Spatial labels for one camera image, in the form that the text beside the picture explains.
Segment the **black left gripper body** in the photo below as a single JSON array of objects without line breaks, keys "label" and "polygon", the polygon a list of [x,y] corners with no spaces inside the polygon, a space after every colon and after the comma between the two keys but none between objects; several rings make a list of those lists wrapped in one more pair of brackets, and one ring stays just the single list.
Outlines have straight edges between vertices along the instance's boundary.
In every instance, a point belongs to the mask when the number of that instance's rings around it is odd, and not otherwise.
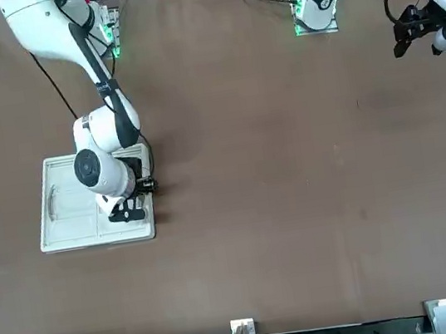
[{"label": "black left gripper body", "polygon": [[439,28],[436,6],[434,3],[427,3],[424,7],[409,7],[409,23],[411,24],[411,35],[413,38],[423,37],[430,32],[435,32]]}]

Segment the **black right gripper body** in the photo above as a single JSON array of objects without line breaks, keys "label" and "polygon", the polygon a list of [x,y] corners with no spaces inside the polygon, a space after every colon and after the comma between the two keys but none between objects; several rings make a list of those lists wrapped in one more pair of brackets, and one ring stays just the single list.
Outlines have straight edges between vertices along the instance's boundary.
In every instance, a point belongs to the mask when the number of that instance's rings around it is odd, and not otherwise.
[{"label": "black right gripper body", "polygon": [[124,163],[128,174],[127,197],[133,198],[143,193],[146,183],[142,176],[143,167],[141,159],[136,157],[120,157],[120,161]]}]

